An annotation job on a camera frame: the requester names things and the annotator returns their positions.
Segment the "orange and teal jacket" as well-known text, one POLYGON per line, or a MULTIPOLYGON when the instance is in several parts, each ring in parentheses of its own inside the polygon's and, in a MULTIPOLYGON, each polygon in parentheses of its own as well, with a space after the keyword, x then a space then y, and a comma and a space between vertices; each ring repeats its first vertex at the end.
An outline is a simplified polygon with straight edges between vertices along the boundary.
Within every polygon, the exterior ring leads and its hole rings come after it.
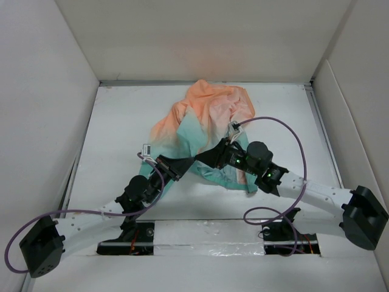
MULTIPOLYGON (((229 123, 255 117, 247 91, 239 86, 217 85, 199 80, 183 100, 152 127, 149 144, 151 157, 187 158, 215 147, 229 136, 229 123)), ((255 193, 255 177, 231 166, 213 169, 195 162, 190 172, 226 189, 255 193)))

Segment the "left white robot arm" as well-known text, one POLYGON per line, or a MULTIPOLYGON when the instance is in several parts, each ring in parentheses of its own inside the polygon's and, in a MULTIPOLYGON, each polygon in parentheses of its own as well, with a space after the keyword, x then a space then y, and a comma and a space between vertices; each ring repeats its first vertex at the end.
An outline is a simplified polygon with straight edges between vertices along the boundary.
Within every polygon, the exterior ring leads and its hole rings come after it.
POLYGON ((54 220, 40 215, 20 241, 27 272, 41 277, 58 266, 61 258, 86 247, 89 242, 105 240, 107 230, 122 241, 131 240, 137 229, 136 220, 162 197, 170 181, 180 180, 195 162, 194 158, 172 159, 160 155, 149 177, 134 176, 122 195, 98 210, 74 210, 66 218, 54 220), (116 218, 123 218, 118 223, 116 218))

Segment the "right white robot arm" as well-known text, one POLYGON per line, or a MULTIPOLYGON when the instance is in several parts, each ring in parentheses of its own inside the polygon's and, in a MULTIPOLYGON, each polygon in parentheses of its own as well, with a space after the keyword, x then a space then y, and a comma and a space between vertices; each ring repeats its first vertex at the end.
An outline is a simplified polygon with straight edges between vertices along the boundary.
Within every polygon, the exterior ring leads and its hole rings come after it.
POLYGON ((388 213, 369 188, 358 186, 350 190, 324 186, 274 164, 272 158, 272 152, 262 142, 251 142, 246 150, 241 150, 237 142, 226 138, 195 157, 214 169, 229 165, 255 176, 255 185, 264 193, 299 200, 329 213, 324 217, 294 207, 288 212, 289 220, 281 224, 281 232, 287 239, 296 239, 302 233, 329 234, 347 238, 368 251, 376 249, 388 222, 388 213))

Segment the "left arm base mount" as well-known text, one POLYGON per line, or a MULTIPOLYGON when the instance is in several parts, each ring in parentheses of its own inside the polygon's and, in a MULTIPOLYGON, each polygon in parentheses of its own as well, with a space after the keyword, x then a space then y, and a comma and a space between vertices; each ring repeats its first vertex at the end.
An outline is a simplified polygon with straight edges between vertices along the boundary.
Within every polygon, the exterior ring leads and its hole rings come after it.
POLYGON ((152 256, 154 235, 154 221, 137 222, 129 229, 123 229, 118 238, 100 242, 96 253, 101 256, 152 256))

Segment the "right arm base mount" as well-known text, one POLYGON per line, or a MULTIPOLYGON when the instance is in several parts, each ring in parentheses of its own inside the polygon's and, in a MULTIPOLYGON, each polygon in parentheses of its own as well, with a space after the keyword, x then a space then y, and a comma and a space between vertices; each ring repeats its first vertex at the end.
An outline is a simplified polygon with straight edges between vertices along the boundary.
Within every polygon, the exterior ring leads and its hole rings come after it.
POLYGON ((265 255, 320 254, 317 235, 299 233, 285 218, 265 224, 258 237, 263 240, 265 255))

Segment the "metal rail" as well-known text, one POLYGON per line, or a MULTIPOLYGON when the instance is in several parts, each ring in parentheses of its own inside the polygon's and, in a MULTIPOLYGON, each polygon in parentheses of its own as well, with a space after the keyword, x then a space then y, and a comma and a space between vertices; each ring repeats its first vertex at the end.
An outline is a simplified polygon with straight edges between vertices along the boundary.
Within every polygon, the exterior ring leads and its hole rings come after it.
POLYGON ((264 245, 285 245, 285 246, 293 246, 294 241, 281 241, 281 242, 270 242, 270 241, 264 241, 262 238, 258 238, 256 240, 251 240, 251 241, 227 241, 227 240, 219 240, 219 241, 188 241, 188 242, 162 242, 162 241, 157 241, 154 240, 152 242, 146 242, 146 240, 136 240, 134 243, 133 242, 119 242, 115 240, 107 240, 104 242, 101 242, 98 244, 98 248, 112 248, 112 249, 119 249, 119 248, 160 248, 160 247, 165 247, 167 246, 168 248, 173 248, 176 246, 189 246, 190 248, 194 247, 204 247, 204 246, 212 246, 215 248, 216 246, 264 246, 264 245))

